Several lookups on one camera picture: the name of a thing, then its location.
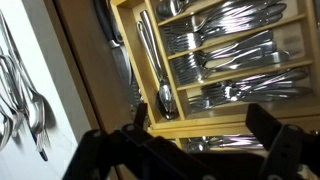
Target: stainless steel fork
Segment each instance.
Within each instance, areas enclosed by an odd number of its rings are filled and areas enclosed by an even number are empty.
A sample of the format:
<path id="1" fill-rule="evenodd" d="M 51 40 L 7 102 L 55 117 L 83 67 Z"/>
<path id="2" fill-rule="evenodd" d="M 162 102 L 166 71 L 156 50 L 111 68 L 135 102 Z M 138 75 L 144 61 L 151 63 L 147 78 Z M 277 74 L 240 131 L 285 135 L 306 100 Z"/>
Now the stainless steel fork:
<path id="1" fill-rule="evenodd" d="M 262 44 L 254 45 L 246 49 L 233 51 L 231 53 L 222 53 L 220 55 L 197 51 L 172 60 L 172 67 L 174 68 L 176 73 L 181 73 L 195 66 L 204 67 L 209 61 L 214 61 L 222 58 L 236 57 L 251 50 L 259 48 L 262 50 L 263 54 L 266 55 L 275 52 L 277 49 L 277 45 L 275 42 L 269 41 Z"/>
<path id="2" fill-rule="evenodd" d="M 184 34 L 197 32 L 201 29 L 213 28 L 217 26 L 236 26 L 252 21 L 256 16 L 271 16 L 278 14 L 285 9 L 285 4 L 277 4 L 278 0 L 268 1 L 227 1 L 209 11 L 181 19 L 167 25 L 162 30 L 165 35 Z"/>
<path id="3" fill-rule="evenodd" d="M 237 26 L 237 27 L 219 27 L 212 29 L 204 34 L 201 33 L 187 33 L 177 38 L 172 39 L 168 43 L 168 48 L 171 53 L 183 52 L 186 50 L 194 49 L 202 45 L 202 43 L 208 38 L 218 37 L 221 35 L 231 34 L 240 31 L 246 31 L 254 28 L 258 28 L 270 23 L 279 21 L 282 18 L 282 14 L 278 14 L 272 17 L 257 19 L 250 23 Z"/>

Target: cutlery tray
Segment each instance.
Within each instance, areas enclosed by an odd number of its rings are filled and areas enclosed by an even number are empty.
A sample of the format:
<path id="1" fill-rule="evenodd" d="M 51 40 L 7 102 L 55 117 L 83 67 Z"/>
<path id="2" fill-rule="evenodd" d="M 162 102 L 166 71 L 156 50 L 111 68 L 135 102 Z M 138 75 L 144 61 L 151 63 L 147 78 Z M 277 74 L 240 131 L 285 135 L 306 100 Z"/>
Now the cutlery tray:
<path id="1" fill-rule="evenodd" d="M 282 3 L 287 4 L 287 9 L 283 12 L 284 17 L 280 21 L 257 29 L 213 38 L 196 49 L 173 55 L 170 55 L 166 51 L 166 45 L 165 42 L 163 42 L 160 33 L 162 26 L 202 12 L 217 3 L 223 2 L 223 0 L 199 0 L 191 5 L 185 12 L 164 21 L 158 19 L 155 14 L 155 7 L 159 2 L 159 0 L 111 1 L 121 35 L 124 39 L 124 44 L 128 50 L 133 71 L 136 75 L 144 101 L 148 104 L 148 114 L 151 121 L 151 126 L 149 128 L 150 133 L 166 136 L 161 134 L 161 132 L 167 132 L 165 129 L 172 129 L 172 131 L 170 131 L 171 134 L 167 136 L 168 138 L 177 138 L 180 136 L 190 137 L 190 135 L 186 134 L 188 128 L 199 128 L 204 130 L 209 128 L 209 126 L 211 129 L 234 126 L 242 131 L 246 129 L 243 122 L 246 118 L 248 103 L 229 103 L 218 106 L 212 110 L 191 114 L 188 105 L 188 97 L 199 93 L 200 88 L 204 85 L 302 66 L 308 69 L 309 77 L 302 82 L 299 82 L 299 84 L 302 84 L 304 87 L 311 87 L 313 90 L 311 95 L 279 102 L 261 103 L 261 105 L 278 119 L 300 118 L 301 121 L 303 121 L 303 119 L 306 119 L 307 121 L 308 118 L 306 117 L 320 116 L 320 55 L 316 18 L 312 0 L 281 1 Z M 179 117 L 173 121 L 162 118 L 155 103 L 159 83 L 136 30 L 136 22 L 141 20 L 140 12 L 143 10 L 147 10 L 150 16 L 160 52 L 159 55 L 164 61 L 163 64 L 167 70 L 172 92 L 176 99 Z M 170 61 L 174 58 L 198 50 L 209 51 L 216 49 L 238 39 L 268 29 L 271 29 L 274 32 L 274 41 L 278 44 L 278 50 L 290 52 L 290 61 L 258 68 L 215 73 L 203 82 L 195 82 L 182 86 L 175 81 L 174 73 L 170 67 Z M 178 131 L 175 133 L 173 128 L 185 128 L 183 130 L 185 134 L 179 134 Z M 201 133 L 196 133 L 194 136 L 200 136 L 200 134 L 206 135 L 203 134 L 203 132 Z"/>

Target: silverware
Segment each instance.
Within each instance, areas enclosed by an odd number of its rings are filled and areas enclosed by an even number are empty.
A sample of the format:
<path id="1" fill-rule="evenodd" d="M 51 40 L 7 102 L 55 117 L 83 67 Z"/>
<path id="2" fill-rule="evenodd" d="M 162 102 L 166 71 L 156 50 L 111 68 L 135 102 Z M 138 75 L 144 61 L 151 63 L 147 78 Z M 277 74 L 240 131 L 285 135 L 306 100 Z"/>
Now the silverware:
<path id="1" fill-rule="evenodd" d="M 252 135 L 244 137 L 217 136 L 208 137 L 206 141 L 201 141 L 201 139 L 191 140 L 186 147 L 186 151 L 195 153 L 209 151 L 212 148 L 263 149 L 263 146 Z"/>
<path id="2" fill-rule="evenodd" d="M 189 98 L 193 113 L 234 101 L 271 102 L 311 93 L 310 88 L 293 87 L 308 76 L 303 68 L 251 76 L 239 81 L 224 81 L 201 88 L 202 94 Z"/>
<path id="3" fill-rule="evenodd" d="M 243 24 L 252 20 L 249 16 L 258 13 L 256 16 L 277 14 L 278 8 L 267 8 L 275 4 L 278 0 L 268 1 L 227 1 L 204 13 L 192 15 L 190 17 L 164 25 L 162 30 L 165 35 L 184 34 L 197 32 L 201 29 L 216 26 L 226 26 Z"/>
<path id="4" fill-rule="evenodd" d="M 232 9 L 232 7 L 230 6 L 237 3 L 237 1 L 227 1 L 219 5 L 218 7 L 214 7 L 211 10 L 206 11 L 204 13 L 192 15 L 190 17 L 164 25 L 163 30 L 166 34 L 183 34 L 188 32 L 197 32 L 207 22 L 211 21 L 212 18 L 215 18 L 225 12 L 230 11 Z"/>
<path id="5" fill-rule="evenodd" d="M 9 102 L 5 100 L 5 98 L 2 96 L 0 93 L 0 97 L 3 100 L 3 102 L 8 106 L 10 112 L 14 116 L 15 123 L 12 131 L 12 136 L 16 137 L 19 129 L 23 125 L 23 120 L 24 120 L 24 109 L 22 108 L 25 107 L 25 102 L 24 100 L 22 101 L 23 104 L 21 104 L 21 99 L 20 95 L 18 94 L 18 89 L 16 87 L 16 84 L 14 82 L 14 77 L 12 74 L 15 74 L 15 70 L 13 69 L 14 67 L 10 64 L 8 58 L 3 58 L 2 55 L 0 56 L 0 66 L 2 69 L 2 77 L 0 77 L 1 84 L 5 90 L 5 93 L 7 94 Z"/>
<path id="6" fill-rule="evenodd" d="M 116 37 L 114 36 L 113 30 L 111 28 L 111 20 L 109 12 L 107 12 L 107 2 L 105 0 L 94 0 L 94 8 L 96 12 L 97 19 L 99 21 L 101 30 L 110 47 L 112 48 L 112 54 L 116 62 L 119 74 L 122 75 L 125 85 L 131 84 L 132 81 L 132 70 L 131 64 L 128 57 L 128 53 L 122 44 L 116 43 Z"/>
<path id="7" fill-rule="evenodd" d="M 0 25 L 1 25 L 0 28 L 1 28 L 4 40 L 5 40 L 6 45 L 8 47 L 9 55 L 13 59 L 14 66 L 17 69 L 17 72 L 20 74 L 23 83 L 31 91 L 31 93 L 33 95 L 32 104 L 35 107 L 43 109 L 41 106 L 44 105 L 44 103 L 43 103 L 44 97 L 35 90 L 35 87 L 32 84 L 32 81 L 27 73 L 27 70 L 24 66 L 24 63 L 23 63 L 23 61 L 19 55 L 19 52 L 16 48 L 16 45 L 14 43 L 14 40 L 13 40 L 12 35 L 10 33 L 10 30 L 7 26 L 7 23 L 5 21 L 5 18 L 3 16 L 2 11 L 0 11 Z M 20 86 L 20 83 L 21 82 L 19 82 L 19 81 L 16 82 L 17 87 L 19 89 L 19 94 L 22 95 L 23 90 L 22 90 L 22 85 Z M 45 124 L 44 113 L 43 113 L 43 116 L 41 116 L 41 117 L 40 117 L 40 114 L 38 114 L 38 118 L 42 119 L 42 120 L 40 120 L 41 124 L 39 126 L 44 127 L 44 124 Z M 49 144 L 49 138 L 48 138 L 48 135 L 46 133 L 45 128 L 41 132 L 39 132 L 39 131 L 36 131 L 36 129 L 33 129 L 32 127 L 30 127 L 29 123 L 28 123 L 28 126 L 30 128 L 33 139 L 34 139 L 35 143 L 37 144 L 37 150 L 39 151 L 43 160 L 48 161 L 46 153 L 43 149 L 44 144 Z"/>
<path id="8" fill-rule="evenodd" d="M 168 19 L 187 9 L 196 0 L 163 0 L 156 7 L 160 19 Z"/>
<path id="9" fill-rule="evenodd" d="M 220 55 L 215 55 L 211 53 L 203 52 L 192 52 L 185 56 L 179 57 L 172 61 L 172 67 L 176 73 L 181 73 L 187 69 L 193 68 L 195 66 L 205 66 L 207 62 L 214 61 L 221 58 L 236 57 L 245 52 L 252 51 L 254 49 L 261 49 L 263 54 L 270 54 L 276 51 L 277 45 L 273 41 L 258 44 L 247 49 L 238 50 L 232 53 L 221 53 Z"/>
<path id="10" fill-rule="evenodd" d="M 221 48 L 218 50 L 214 50 L 209 53 L 203 53 L 201 51 L 194 52 L 195 55 L 198 54 L 199 56 L 202 56 L 199 58 L 196 58 L 196 56 L 195 56 L 196 61 L 199 61 L 199 62 L 194 62 L 194 64 L 205 66 L 206 62 L 208 61 L 207 59 L 220 58 L 220 57 L 221 58 L 234 57 L 237 54 L 240 55 L 240 54 L 244 53 L 242 50 L 245 49 L 244 51 L 246 51 L 246 50 L 248 50 L 248 48 L 252 48 L 254 46 L 256 46 L 256 48 L 261 47 L 264 50 L 264 52 L 268 52 L 269 50 L 273 51 L 274 49 L 276 49 L 276 45 L 274 43 L 267 44 L 266 48 L 265 48 L 264 44 L 262 46 L 257 46 L 257 45 L 261 45 L 262 43 L 267 43 L 267 42 L 271 41 L 272 39 L 273 39 L 273 31 L 266 30 L 266 31 L 262 31 L 258 34 L 254 34 L 252 36 L 240 39 L 227 47 L 224 47 L 224 48 Z M 186 56 L 178 57 L 178 58 L 172 60 L 173 67 L 175 70 L 178 69 L 181 71 L 182 70 L 181 64 L 184 65 L 186 63 L 186 61 L 188 61 L 188 60 L 194 61 L 194 60 L 192 60 L 193 57 L 190 56 L 190 54 L 186 55 Z"/>
<path id="11" fill-rule="evenodd" d="M 101 30 L 111 48 L 126 98 L 132 105 L 132 109 L 135 110 L 138 107 L 140 100 L 140 96 L 137 96 L 139 87 L 131 68 L 130 58 L 115 22 L 112 8 L 110 4 L 107 4 L 110 3 L 109 1 L 110 0 L 94 0 L 94 8 Z"/>
<path id="12" fill-rule="evenodd" d="M 174 96 L 171 92 L 171 86 L 166 76 L 164 76 L 163 71 L 157 64 L 154 47 L 152 45 L 152 41 L 150 40 L 150 36 L 147 32 L 147 28 L 145 27 L 144 23 L 138 21 L 137 30 L 140 37 L 140 40 L 147 52 L 149 60 L 154 68 L 154 71 L 157 75 L 157 78 L 160 83 L 159 91 L 157 93 L 157 105 L 161 114 L 168 120 L 176 118 L 177 116 L 177 109 L 175 107 L 175 100 Z"/>
<path id="13" fill-rule="evenodd" d="M 148 12 L 146 10 L 141 11 L 140 12 L 140 17 L 141 17 L 141 20 L 142 20 L 143 24 L 145 25 L 145 28 L 146 28 L 145 30 L 147 31 L 147 34 L 149 35 L 149 39 L 151 41 L 151 45 L 152 45 L 151 48 L 152 48 L 153 53 L 154 53 L 154 58 L 156 60 L 155 61 L 156 65 L 159 67 L 160 72 L 162 72 L 163 76 L 167 76 L 166 71 L 164 69 L 164 65 L 162 64 L 162 61 L 160 60 L 158 46 L 157 46 L 156 41 L 155 41 L 155 36 L 154 36 L 154 33 L 153 33 L 153 29 L 152 29 L 152 25 L 151 25 L 151 21 L 150 21 Z"/>
<path id="14" fill-rule="evenodd" d="M 200 31 L 202 33 L 205 33 L 210 29 L 214 29 L 219 26 L 228 26 L 230 28 L 230 27 L 239 26 L 245 23 L 249 23 L 250 21 L 255 21 L 259 17 L 260 18 L 272 17 L 274 15 L 282 13 L 287 8 L 287 5 L 284 3 L 278 3 L 276 5 L 272 5 L 267 8 L 265 6 L 260 8 L 253 7 L 237 15 L 224 16 L 220 19 L 210 21 L 207 24 L 205 24 L 205 26 L 202 28 L 204 31 L 201 31 L 201 30 Z"/>
<path id="15" fill-rule="evenodd" d="M 218 37 L 221 35 L 231 34 L 235 32 L 250 30 L 258 28 L 270 23 L 279 21 L 282 18 L 282 14 L 278 14 L 272 17 L 257 19 L 237 27 L 219 27 L 212 29 L 206 33 L 187 33 L 169 41 L 169 50 L 172 53 L 182 52 L 190 49 L 194 49 L 202 45 L 202 43 L 208 38 Z"/>
<path id="16" fill-rule="evenodd" d="M 289 53 L 285 51 L 275 52 L 272 54 L 267 54 L 263 56 L 261 49 L 254 49 L 245 54 L 233 58 L 224 64 L 218 65 L 213 68 L 206 68 L 202 66 L 196 66 L 194 68 L 188 69 L 180 73 L 177 78 L 180 85 L 188 84 L 194 81 L 202 81 L 208 78 L 211 74 L 235 70 L 245 67 L 257 67 L 270 64 L 276 64 L 281 62 L 286 62 L 290 58 Z"/>

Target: fork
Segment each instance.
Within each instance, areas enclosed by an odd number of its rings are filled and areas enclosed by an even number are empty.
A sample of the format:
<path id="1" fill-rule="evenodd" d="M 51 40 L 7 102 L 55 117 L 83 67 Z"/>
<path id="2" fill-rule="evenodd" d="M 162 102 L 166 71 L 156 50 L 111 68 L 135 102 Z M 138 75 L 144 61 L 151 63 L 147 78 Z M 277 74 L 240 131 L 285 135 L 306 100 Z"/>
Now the fork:
<path id="1" fill-rule="evenodd" d="M 191 17 L 164 25 L 162 29 L 166 35 L 174 35 L 197 32 L 208 27 L 240 25 L 251 21 L 255 16 L 273 15 L 279 12 L 279 8 L 267 8 L 268 6 L 277 2 L 278 0 L 256 2 L 227 1 L 222 5 L 202 14 L 193 15 Z"/>
<path id="2" fill-rule="evenodd" d="M 232 56 L 234 54 L 237 54 L 237 52 L 239 52 L 239 50 L 247 49 L 252 46 L 271 41 L 272 39 L 273 39 L 273 31 L 266 30 L 266 31 L 262 31 L 260 33 L 254 34 L 252 36 L 240 39 L 240 40 L 234 42 L 233 44 L 231 44 L 227 47 L 218 49 L 218 50 L 214 50 L 214 51 L 211 51 L 208 53 L 204 53 L 202 51 L 196 51 L 195 53 L 199 54 L 202 57 L 208 57 L 208 58 L 209 57 L 217 57 L 219 55 L 222 57 L 228 57 L 228 56 Z M 172 60 L 172 62 L 173 62 L 173 64 L 177 65 L 177 64 L 183 63 L 184 60 L 185 60 L 185 57 L 178 57 L 178 58 Z"/>
<path id="3" fill-rule="evenodd" d="M 204 13 L 198 14 L 198 15 L 192 15 L 190 17 L 169 23 L 167 25 L 163 26 L 164 32 L 166 34 L 182 34 L 182 33 L 187 33 L 187 32 L 197 32 L 199 31 L 207 22 L 210 22 L 211 20 L 222 16 L 223 13 L 227 13 L 228 11 L 232 10 L 230 8 L 230 5 L 237 4 L 239 2 L 237 1 L 227 1 L 220 6 L 213 8 L 209 11 L 206 11 Z M 233 10 L 231 13 L 229 12 L 228 15 L 231 15 L 235 13 L 236 11 L 244 11 L 248 9 L 249 7 L 241 7 L 237 8 L 236 10 Z"/>
<path id="4" fill-rule="evenodd" d="M 211 54 L 211 53 L 203 53 L 201 51 L 192 52 L 185 56 L 176 58 L 172 61 L 172 66 L 177 73 L 181 73 L 187 69 L 193 68 L 194 66 L 205 66 L 207 62 L 222 59 L 222 58 L 229 58 L 229 57 L 236 57 L 241 54 L 244 54 L 248 51 L 254 49 L 261 49 L 263 54 L 270 54 L 276 51 L 277 45 L 273 41 L 265 42 L 262 44 L 255 45 L 253 47 L 249 47 L 247 49 L 241 49 L 238 51 L 234 51 L 231 53 L 222 53 L 222 54 Z"/>
<path id="5" fill-rule="evenodd" d="M 250 57 L 250 53 L 257 53 L 256 56 Z M 280 51 L 275 52 L 272 54 L 268 54 L 265 56 L 262 56 L 261 50 L 259 49 L 253 50 L 252 52 L 248 52 L 248 54 L 243 54 L 240 57 L 232 59 L 231 61 L 228 61 L 224 64 L 218 65 L 213 68 L 206 68 L 202 66 L 196 66 L 194 68 L 188 69 L 186 71 L 183 71 L 180 73 L 177 78 L 180 85 L 188 84 L 191 82 L 194 82 L 196 80 L 203 81 L 204 79 L 208 78 L 211 74 L 221 71 L 227 71 L 227 70 L 235 70 L 239 68 L 245 68 L 245 67 L 258 67 L 258 66 L 264 66 L 264 65 L 270 65 L 270 64 L 277 64 L 281 62 L 286 62 L 290 58 L 290 55 L 286 51 Z"/>
<path id="6" fill-rule="evenodd" d="M 204 41 L 206 41 L 208 38 L 218 37 L 221 35 L 231 34 L 235 32 L 240 31 L 246 31 L 254 28 L 258 28 L 270 23 L 274 23 L 279 21 L 282 18 L 282 14 L 278 14 L 272 17 L 266 17 L 257 19 L 257 21 L 252 21 L 250 23 L 227 28 L 227 27 L 219 27 L 212 29 L 206 33 L 187 33 L 181 36 L 178 36 L 177 38 L 170 40 L 168 42 L 168 49 L 172 53 L 182 52 L 190 49 L 194 49 L 202 45 Z"/>

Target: spoon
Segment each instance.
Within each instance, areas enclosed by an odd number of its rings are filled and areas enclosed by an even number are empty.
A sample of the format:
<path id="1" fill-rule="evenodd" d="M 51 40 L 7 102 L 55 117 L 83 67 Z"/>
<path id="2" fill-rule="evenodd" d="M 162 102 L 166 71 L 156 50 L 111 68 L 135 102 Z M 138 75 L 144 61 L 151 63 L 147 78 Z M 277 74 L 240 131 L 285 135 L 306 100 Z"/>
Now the spoon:
<path id="1" fill-rule="evenodd" d="M 139 33 L 139 37 L 142 41 L 143 46 L 146 49 L 147 55 L 149 57 L 149 60 L 155 70 L 155 73 L 157 75 L 157 78 L 159 80 L 159 91 L 157 94 L 157 105 L 159 107 L 160 112 L 165 110 L 166 113 L 173 113 L 177 114 L 177 108 L 175 105 L 174 96 L 171 91 L 171 86 L 169 84 L 168 78 L 166 77 L 165 71 L 163 71 L 159 65 L 159 62 L 157 62 L 154 48 L 152 45 L 152 42 L 150 40 L 150 36 L 147 32 L 147 28 L 144 25 L 143 22 L 138 21 L 137 22 L 137 30 Z"/>
<path id="2" fill-rule="evenodd" d="M 160 19 L 174 17 L 186 10 L 196 0 L 163 0 L 156 8 Z"/>

